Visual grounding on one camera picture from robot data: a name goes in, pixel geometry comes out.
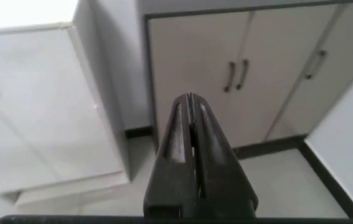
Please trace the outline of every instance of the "black handle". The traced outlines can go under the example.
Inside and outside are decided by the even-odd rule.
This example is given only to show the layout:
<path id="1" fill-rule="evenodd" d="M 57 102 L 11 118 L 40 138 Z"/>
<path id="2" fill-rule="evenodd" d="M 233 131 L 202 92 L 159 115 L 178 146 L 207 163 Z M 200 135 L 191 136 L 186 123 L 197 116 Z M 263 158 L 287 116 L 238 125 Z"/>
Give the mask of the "black handle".
<path id="1" fill-rule="evenodd" d="M 226 87 L 224 88 L 225 92 L 228 92 L 230 90 L 230 87 L 232 86 L 232 83 L 233 83 L 234 73 L 236 72 L 236 64 L 234 62 L 229 62 L 228 65 L 229 65 L 229 75 L 228 75 Z"/>
<path id="2" fill-rule="evenodd" d="M 243 60 L 243 72 L 241 73 L 240 82 L 236 85 L 236 89 L 241 89 L 247 76 L 248 68 L 250 67 L 250 61 L 248 59 Z"/>
<path id="3" fill-rule="evenodd" d="M 314 66 L 312 72 L 309 72 L 305 75 L 305 79 L 310 80 L 310 79 L 314 78 L 314 76 L 319 72 L 321 66 L 323 65 L 324 61 L 326 60 L 327 51 L 320 50 L 318 52 L 318 56 L 319 56 L 318 57 L 319 60 L 318 60 L 317 64 Z"/>

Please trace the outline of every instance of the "black plastic object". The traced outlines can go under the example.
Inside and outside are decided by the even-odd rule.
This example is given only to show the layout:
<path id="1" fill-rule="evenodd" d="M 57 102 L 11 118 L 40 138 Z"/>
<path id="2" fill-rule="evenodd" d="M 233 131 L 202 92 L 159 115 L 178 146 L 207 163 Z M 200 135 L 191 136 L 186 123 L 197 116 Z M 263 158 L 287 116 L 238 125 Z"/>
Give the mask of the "black plastic object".
<path id="1" fill-rule="evenodd" d="M 188 99 L 175 99 L 144 196 L 145 217 L 179 217 L 184 202 L 198 197 L 194 177 Z"/>
<path id="2" fill-rule="evenodd" d="M 173 103 L 144 197 L 149 218 L 254 218 L 258 198 L 208 103 Z"/>
<path id="3" fill-rule="evenodd" d="M 349 219 L 332 218 L 256 218 L 252 220 L 236 220 L 232 218 L 205 219 L 150 219 L 143 217 L 111 217 L 111 216 L 52 216 L 52 215 L 8 215 L 0 218 L 0 224 L 160 224 L 160 223 L 252 223 L 252 224 L 353 224 Z"/>

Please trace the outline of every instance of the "cabinet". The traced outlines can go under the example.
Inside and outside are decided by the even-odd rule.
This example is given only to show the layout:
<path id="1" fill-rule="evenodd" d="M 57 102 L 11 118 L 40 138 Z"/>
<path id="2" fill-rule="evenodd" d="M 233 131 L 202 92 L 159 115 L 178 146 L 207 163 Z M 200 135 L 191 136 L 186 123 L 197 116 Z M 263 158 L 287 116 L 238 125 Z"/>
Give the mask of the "cabinet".
<path id="1" fill-rule="evenodd" d="M 159 141 L 183 93 L 206 98 L 240 147 L 309 133 L 353 80 L 353 3 L 156 18 L 148 27 Z"/>
<path id="2" fill-rule="evenodd" d="M 59 181 L 0 114 L 0 192 Z"/>
<path id="3" fill-rule="evenodd" d="M 268 140 L 308 134 L 353 81 L 353 4 L 342 10 L 318 52 L 326 55 L 311 62 Z"/>
<path id="4" fill-rule="evenodd" d="M 248 61 L 241 89 L 233 86 L 223 131 L 232 147 L 265 140 L 336 5 L 270 9 L 254 13 L 238 59 Z"/>
<path id="5" fill-rule="evenodd" d="M 0 15 L 0 192 L 110 173 L 127 180 L 119 106 L 89 2 L 39 4 Z"/>
<path id="6" fill-rule="evenodd" d="M 176 97 L 194 92 L 224 114 L 224 87 L 238 57 L 248 12 L 151 19 L 149 34 L 159 139 Z"/>

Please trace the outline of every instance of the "tiled floor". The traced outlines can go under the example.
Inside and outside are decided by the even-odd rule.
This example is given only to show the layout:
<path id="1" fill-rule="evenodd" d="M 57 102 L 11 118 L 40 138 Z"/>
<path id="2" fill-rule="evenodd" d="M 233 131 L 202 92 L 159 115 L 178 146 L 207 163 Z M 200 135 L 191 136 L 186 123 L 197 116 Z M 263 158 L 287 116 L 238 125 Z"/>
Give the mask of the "tiled floor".
<path id="1" fill-rule="evenodd" d="M 0 217 L 15 213 L 143 216 L 143 197 L 155 160 L 154 145 L 147 137 L 132 139 L 129 147 L 133 178 L 130 185 L 19 208 L 0 200 Z M 298 150 L 240 163 L 258 195 L 258 217 L 347 218 Z"/>

